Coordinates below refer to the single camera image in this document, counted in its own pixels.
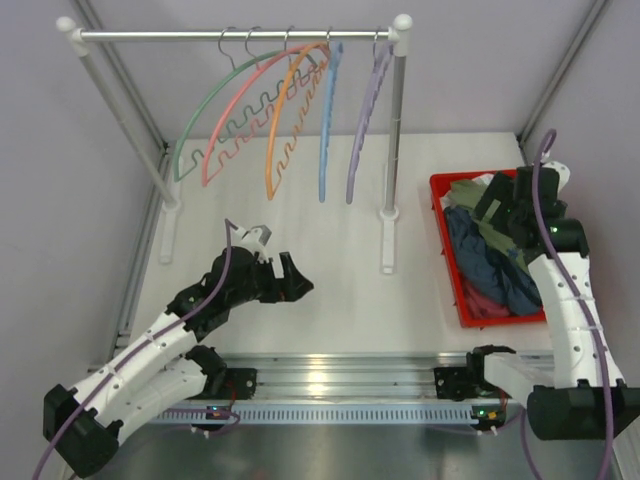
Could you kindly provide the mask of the green tank top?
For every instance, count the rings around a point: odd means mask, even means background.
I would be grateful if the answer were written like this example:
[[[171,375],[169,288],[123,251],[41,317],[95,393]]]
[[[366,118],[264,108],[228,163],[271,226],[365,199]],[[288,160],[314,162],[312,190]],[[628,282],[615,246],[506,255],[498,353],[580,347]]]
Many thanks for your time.
[[[442,209],[459,206],[465,209],[470,215],[473,215],[475,207],[487,188],[488,186],[476,184],[472,181],[472,178],[454,181],[451,183],[449,191],[440,198],[440,206]],[[528,274],[529,270],[522,251],[516,247],[510,237],[498,232],[489,223],[490,217],[495,213],[498,206],[499,202],[494,201],[481,220],[475,218],[473,218],[473,220],[478,226],[479,233],[489,247],[498,250]]]

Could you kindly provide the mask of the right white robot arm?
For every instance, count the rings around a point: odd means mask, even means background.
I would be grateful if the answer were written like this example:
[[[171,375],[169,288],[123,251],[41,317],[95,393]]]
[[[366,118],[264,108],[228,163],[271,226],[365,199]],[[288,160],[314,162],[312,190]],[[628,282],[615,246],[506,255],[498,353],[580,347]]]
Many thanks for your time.
[[[554,372],[529,366],[509,347],[486,345],[468,353],[466,382],[478,396],[502,390],[520,403],[540,440],[612,440],[638,418],[639,390],[626,383],[606,344],[586,235],[558,198],[568,178],[555,162],[498,172],[474,211],[523,252],[549,328]]]

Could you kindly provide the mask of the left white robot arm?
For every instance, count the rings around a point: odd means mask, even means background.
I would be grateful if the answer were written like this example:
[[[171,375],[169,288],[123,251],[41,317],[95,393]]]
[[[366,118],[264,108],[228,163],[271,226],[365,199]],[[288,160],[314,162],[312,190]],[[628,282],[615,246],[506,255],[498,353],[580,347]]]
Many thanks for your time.
[[[183,400],[214,397],[227,365],[204,339],[250,302],[291,303],[314,288],[291,255],[271,261],[239,246],[224,249],[211,269],[181,290],[154,323],[109,363],[43,399],[43,436],[80,479],[101,471],[140,427]]]

